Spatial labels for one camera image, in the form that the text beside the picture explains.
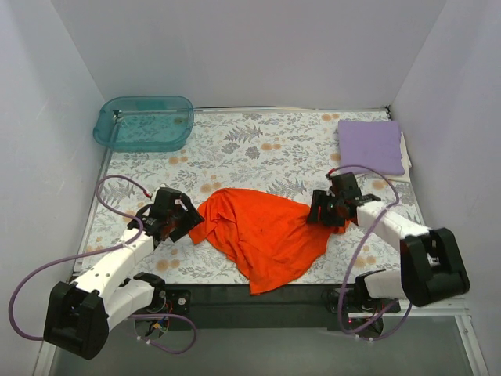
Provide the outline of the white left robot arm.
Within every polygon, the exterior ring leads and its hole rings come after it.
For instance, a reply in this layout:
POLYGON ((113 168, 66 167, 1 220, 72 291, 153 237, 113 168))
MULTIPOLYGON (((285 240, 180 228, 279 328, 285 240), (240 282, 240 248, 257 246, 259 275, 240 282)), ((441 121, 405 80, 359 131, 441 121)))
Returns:
POLYGON ((90 360, 111 330, 130 316, 159 331, 168 328, 170 319, 183 319, 189 312, 188 291, 169 291, 161 277, 132 271, 159 245, 180 240, 203 220, 186 194, 159 188, 153 203, 130 218, 117 250, 72 282, 59 282, 51 290, 44 341, 90 360))

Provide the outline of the orange t-shirt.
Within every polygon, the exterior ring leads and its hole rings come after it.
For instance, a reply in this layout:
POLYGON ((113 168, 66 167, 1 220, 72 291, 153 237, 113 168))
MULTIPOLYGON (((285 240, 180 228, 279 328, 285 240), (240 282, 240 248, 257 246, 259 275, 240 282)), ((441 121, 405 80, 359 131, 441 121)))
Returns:
POLYGON ((309 206, 257 190, 215 191, 198 212, 204 221, 189 232, 206 240, 248 279, 253 295, 302 277, 324 255, 333 234, 348 228, 308 224, 309 206))

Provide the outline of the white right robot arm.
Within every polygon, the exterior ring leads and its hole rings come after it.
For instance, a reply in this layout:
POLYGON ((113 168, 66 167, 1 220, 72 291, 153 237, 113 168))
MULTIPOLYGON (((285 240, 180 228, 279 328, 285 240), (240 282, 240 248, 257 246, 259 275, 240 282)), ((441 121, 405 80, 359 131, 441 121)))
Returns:
POLYGON ((327 174, 328 190, 314 190, 307 221, 338 230, 353 223, 375 234, 398 253, 397 270, 356 277, 355 304, 372 311, 383 299, 406 299, 422 307, 464 295, 470 280, 456 238, 446 228, 431 229, 391 211, 373 194, 362 193, 355 175, 327 174))

